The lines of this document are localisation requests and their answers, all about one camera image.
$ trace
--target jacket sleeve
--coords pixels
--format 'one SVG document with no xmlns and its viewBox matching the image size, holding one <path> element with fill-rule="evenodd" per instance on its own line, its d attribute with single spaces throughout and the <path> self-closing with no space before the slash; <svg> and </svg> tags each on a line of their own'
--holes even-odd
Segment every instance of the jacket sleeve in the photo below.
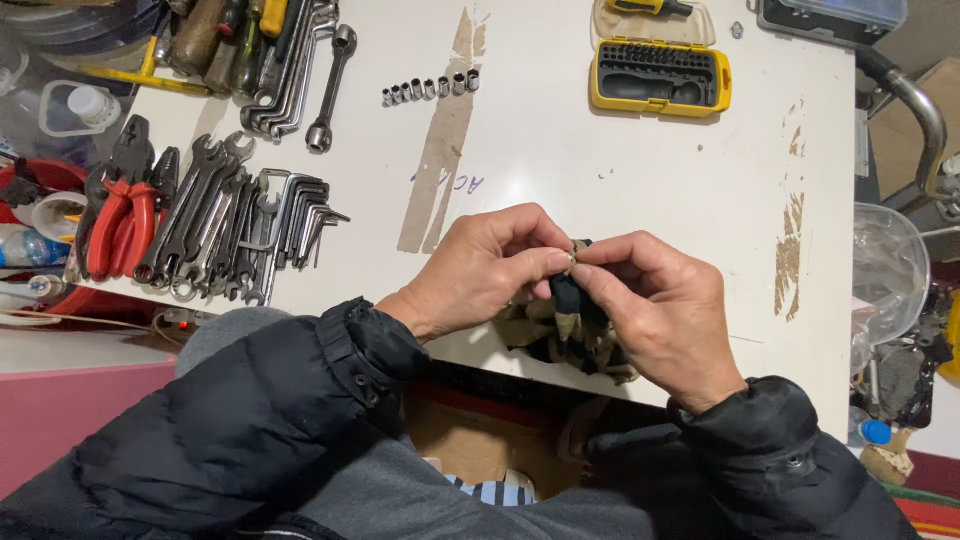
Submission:
<svg viewBox="0 0 960 540">
<path fill-rule="evenodd" d="M 863 464 L 817 428 L 799 386 L 747 383 L 700 416 L 668 406 L 736 528 L 753 538 L 920 538 Z"/>
<path fill-rule="evenodd" d="M 228 527 L 429 362 L 363 299 L 253 333 L 146 397 L 0 503 L 0 537 Z"/>
</svg>

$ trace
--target red pliers handle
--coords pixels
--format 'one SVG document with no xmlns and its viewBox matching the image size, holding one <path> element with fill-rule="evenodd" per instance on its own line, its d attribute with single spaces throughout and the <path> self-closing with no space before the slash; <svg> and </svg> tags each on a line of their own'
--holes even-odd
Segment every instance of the red pliers handle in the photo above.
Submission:
<svg viewBox="0 0 960 540">
<path fill-rule="evenodd" d="M 156 189 L 148 183 L 130 186 L 126 179 L 116 183 L 104 182 L 110 192 L 107 202 L 100 210 L 97 223 L 90 235 L 90 249 L 86 268 L 95 282 L 102 282 L 110 273 L 110 256 L 113 237 L 131 209 L 133 210 L 133 238 L 123 257 L 124 275 L 132 278 L 133 268 L 139 264 L 156 233 Z"/>
</svg>

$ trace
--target person's right hand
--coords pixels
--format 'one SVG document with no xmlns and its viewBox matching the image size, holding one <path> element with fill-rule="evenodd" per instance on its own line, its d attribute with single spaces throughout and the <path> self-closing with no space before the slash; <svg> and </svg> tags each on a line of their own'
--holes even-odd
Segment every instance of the person's right hand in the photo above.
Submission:
<svg viewBox="0 0 960 540">
<path fill-rule="evenodd" d="M 573 279 L 610 316 L 636 369 L 692 413 L 747 388 L 733 360 L 723 276 L 641 231 L 577 253 Z"/>
</svg>

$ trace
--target red-handled pliers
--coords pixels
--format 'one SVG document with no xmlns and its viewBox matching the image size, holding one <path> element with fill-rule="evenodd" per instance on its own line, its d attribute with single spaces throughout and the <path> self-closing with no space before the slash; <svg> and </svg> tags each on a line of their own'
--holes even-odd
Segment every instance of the red-handled pliers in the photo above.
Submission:
<svg viewBox="0 0 960 540">
<path fill-rule="evenodd" d="M 139 115 L 133 115 L 113 146 L 110 166 L 117 179 L 104 179 L 104 188 L 110 192 L 90 235 L 86 268 L 95 282 L 107 278 L 110 272 L 113 239 L 120 224 L 131 213 L 133 233 L 129 241 L 121 242 L 123 273 L 133 276 L 133 268 L 139 264 L 156 232 L 156 189 L 148 182 L 154 162 L 154 147 L 149 140 L 150 123 Z"/>
</svg>

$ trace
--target white tabletop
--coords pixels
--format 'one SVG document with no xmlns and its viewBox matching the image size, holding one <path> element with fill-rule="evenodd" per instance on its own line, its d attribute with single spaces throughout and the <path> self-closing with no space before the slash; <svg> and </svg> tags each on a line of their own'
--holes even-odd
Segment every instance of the white tabletop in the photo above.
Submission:
<svg viewBox="0 0 960 540">
<path fill-rule="evenodd" d="M 589 0 L 555 2 L 550 10 L 512 0 L 419 0 L 404 9 L 386 0 L 344 2 L 341 22 L 359 41 L 337 99 L 332 150 L 313 155 L 303 142 L 332 61 L 326 41 L 318 49 L 304 129 L 280 144 L 259 139 L 247 166 L 326 180 L 330 204 L 353 221 L 324 232 L 319 269 L 277 274 L 272 306 L 320 314 L 358 296 L 376 302 L 427 261 L 428 255 L 399 251 L 397 244 L 416 184 L 411 178 L 441 100 L 384 108 L 380 92 L 443 75 L 465 16 L 468 24 L 486 27 L 474 34 L 485 34 L 485 50 L 475 59 L 482 63 L 482 86 L 472 97 L 462 147 L 447 155 L 462 157 L 443 230 L 459 215 L 533 201 L 574 238 L 641 229 L 657 234 L 723 271 L 733 351 L 744 375 L 794 380 L 810 395 L 824 430 L 846 433 L 853 56 L 762 32 L 743 2 L 707 4 L 714 48 L 730 57 L 733 99 L 722 115 L 694 120 L 590 107 Z M 746 29 L 740 40 L 728 30 L 736 21 Z M 223 138 L 241 129 L 237 103 L 142 88 L 132 112 L 151 121 L 158 154 L 167 145 L 187 152 L 199 135 Z M 470 193 L 474 178 L 484 180 Z M 433 210 L 421 210 L 434 214 L 431 221 L 447 185 Z M 179 305 L 127 279 L 98 286 Z M 223 313 L 242 304 L 221 298 L 186 306 Z M 508 353 L 486 328 L 449 336 L 431 352 L 637 402 L 666 400 L 645 380 L 617 388 L 603 376 Z"/>
</svg>

